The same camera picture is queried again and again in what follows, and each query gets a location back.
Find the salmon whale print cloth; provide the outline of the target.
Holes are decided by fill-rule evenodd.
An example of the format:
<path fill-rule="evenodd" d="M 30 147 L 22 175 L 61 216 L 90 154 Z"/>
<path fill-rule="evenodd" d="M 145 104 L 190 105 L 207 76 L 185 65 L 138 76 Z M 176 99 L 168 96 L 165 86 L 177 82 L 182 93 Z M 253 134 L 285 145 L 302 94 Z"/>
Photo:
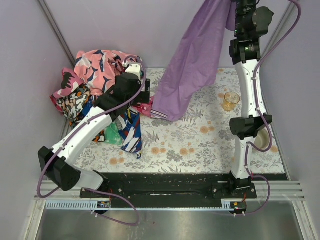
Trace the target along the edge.
<path fill-rule="evenodd" d="M 116 50 L 79 51 L 74 72 L 90 89 L 92 96 L 101 96 L 115 84 L 116 76 L 125 71 L 125 60 L 135 62 L 139 58 Z"/>

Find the purple cloth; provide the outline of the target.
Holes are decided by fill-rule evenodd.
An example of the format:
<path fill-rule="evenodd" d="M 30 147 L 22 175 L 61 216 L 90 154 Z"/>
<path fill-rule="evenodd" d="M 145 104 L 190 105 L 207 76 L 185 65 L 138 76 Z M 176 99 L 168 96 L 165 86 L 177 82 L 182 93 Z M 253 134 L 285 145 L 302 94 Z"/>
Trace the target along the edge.
<path fill-rule="evenodd" d="M 234 31 L 236 3 L 206 0 L 184 33 L 155 92 L 150 114 L 175 122 L 187 112 L 192 96 L 215 83 L 225 31 Z"/>

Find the pink camouflage cloth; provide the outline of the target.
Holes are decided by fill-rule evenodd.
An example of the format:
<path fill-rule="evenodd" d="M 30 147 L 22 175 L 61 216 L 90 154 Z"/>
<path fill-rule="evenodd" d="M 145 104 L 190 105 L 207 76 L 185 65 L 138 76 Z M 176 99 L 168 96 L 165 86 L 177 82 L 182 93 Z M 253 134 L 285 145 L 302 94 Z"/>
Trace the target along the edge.
<path fill-rule="evenodd" d="M 124 71 L 121 74 L 130 74 L 130 73 Z M 114 88 L 115 88 L 115 84 L 114 84 L 104 94 L 98 96 L 98 99 L 94 102 L 94 105 L 90 109 L 87 116 L 89 116 L 90 119 L 94 119 L 96 117 L 100 117 L 103 115 L 110 115 L 111 118 L 114 120 L 119 115 L 123 114 L 131 106 L 150 103 L 152 99 L 151 97 L 149 102 L 134 102 L 135 98 L 144 89 L 144 85 L 147 79 L 141 75 L 138 76 L 138 78 L 142 82 L 142 86 L 137 91 L 137 93 L 134 96 L 132 96 L 130 99 L 126 101 L 117 99 L 114 96 Z M 84 81 L 81 80 L 76 75 L 76 73 L 74 72 L 74 69 L 63 68 L 61 88 L 51 96 L 54 96 L 55 98 L 66 97 L 71 93 L 73 93 L 81 85 L 85 85 Z"/>

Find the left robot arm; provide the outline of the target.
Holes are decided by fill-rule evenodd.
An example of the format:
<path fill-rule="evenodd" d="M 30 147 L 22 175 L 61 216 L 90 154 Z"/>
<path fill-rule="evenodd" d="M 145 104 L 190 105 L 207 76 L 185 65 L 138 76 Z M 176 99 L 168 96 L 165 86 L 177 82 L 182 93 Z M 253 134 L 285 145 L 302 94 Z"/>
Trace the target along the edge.
<path fill-rule="evenodd" d="M 134 73 L 116 76 L 115 85 L 98 97 L 85 118 L 64 139 L 38 151 L 41 175 L 65 192 L 74 187 L 98 190 L 106 178 L 97 171 L 75 167 L 75 162 L 100 131 L 129 109 L 145 83 L 145 78 L 139 79 Z"/>

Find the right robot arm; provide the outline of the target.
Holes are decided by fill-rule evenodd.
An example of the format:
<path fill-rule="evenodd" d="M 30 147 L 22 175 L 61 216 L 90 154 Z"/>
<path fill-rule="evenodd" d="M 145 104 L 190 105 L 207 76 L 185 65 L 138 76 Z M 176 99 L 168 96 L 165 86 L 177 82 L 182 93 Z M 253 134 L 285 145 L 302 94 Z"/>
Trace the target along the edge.
<path fill-rule="evenodd" d="M 234 37 L 229 54 L 235 66 L 241 92 L 241 116 L 229 122 L 235 137 L 235 162 L 232 164 L 227 190 L 234 198 L 255 198 L 255 187 L 250 171 L 251 156 L 258 133 L 267 129 L 273 117 L 267 114 L 260 84 L 260 38 L 269 31 L 274 13 L 258 7 L 256 0 L 236 0 Z"/>

